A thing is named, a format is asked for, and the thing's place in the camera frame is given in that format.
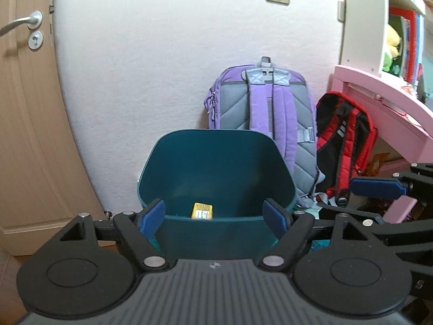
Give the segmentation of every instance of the red backpack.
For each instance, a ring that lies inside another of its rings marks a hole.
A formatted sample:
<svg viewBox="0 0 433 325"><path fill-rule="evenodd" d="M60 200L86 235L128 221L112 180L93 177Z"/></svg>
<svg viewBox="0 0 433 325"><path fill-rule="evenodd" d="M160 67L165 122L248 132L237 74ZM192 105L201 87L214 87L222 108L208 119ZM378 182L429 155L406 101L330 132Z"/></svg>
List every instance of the red backpack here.
<svg viewBox="0 0 433 325"><path fill-rule="evenodd" d="M361 105L331 91L317 104L317 135L317 164L326 178L316 191L346 206L350 180L365 170L378 130Z"/></svg>

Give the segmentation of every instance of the yellow box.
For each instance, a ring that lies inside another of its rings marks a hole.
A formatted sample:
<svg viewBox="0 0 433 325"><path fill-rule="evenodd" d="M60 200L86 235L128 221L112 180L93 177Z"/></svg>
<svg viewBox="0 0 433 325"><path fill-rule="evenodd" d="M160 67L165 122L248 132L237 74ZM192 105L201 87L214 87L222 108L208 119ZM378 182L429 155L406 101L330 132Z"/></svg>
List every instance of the yellow box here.
<svg viewBox="0 0 433 325"><path fill-rule="evenodd" d="M212 219L212 205L203 203L194 203L194 208L192 209L191 218L211 220Z"/></svg>

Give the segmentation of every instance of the green plush toy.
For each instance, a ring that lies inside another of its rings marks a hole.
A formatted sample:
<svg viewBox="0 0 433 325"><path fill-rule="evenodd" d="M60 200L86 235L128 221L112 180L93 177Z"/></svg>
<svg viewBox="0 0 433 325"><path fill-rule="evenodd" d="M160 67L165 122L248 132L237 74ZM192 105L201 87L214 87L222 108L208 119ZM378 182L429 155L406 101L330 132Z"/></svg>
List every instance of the green plush toy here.
<svg viewBox="0 0 433 325"><path fill-rule="evenodd" d="M389 24L386 29L386 42L383 47L383 67L382 70L389 72L392 65L392 59L399 55L397 46L400 45L401 38L393 27Z"/></svg>
<svg viewBox="0 0 433 325"><path fill-rule="evenodd" d="M388 45L384 45L383 53L384 53L384 57L383 57L382 70L384 70L385 72L389 72L392 65L392 55Z"/></svg>

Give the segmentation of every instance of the ribbed black surface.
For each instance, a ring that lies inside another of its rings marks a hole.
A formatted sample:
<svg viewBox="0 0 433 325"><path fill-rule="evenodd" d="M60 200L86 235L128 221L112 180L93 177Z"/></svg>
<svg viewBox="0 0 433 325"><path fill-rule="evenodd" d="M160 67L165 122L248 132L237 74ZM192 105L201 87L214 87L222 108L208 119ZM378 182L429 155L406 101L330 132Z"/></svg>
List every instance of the ribbed black surface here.
<svg viewBox="0 0 433 325"><path fill-rule="evenodd" d="M147 275L135 293L107 313L84 320L28 315L21 324L54 325L408 325L400 314L350 320L326 314L300 298L288 279L251 260L179 260Z"/></svg>

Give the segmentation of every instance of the white wall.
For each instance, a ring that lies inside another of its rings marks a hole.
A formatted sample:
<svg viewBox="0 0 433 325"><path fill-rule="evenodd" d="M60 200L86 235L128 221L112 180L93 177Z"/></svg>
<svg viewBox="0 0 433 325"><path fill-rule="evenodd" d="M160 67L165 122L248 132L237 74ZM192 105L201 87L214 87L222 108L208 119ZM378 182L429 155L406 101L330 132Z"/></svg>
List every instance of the white wall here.
<svg viewBox="0 0 433 325"><path fill-rule="evenodd" d="M167 132L206 126L203 100L225 68L269 55L319 99L339 61L337 1L55 0L65 105L104 209L140 210L150 150Z"/></svg>

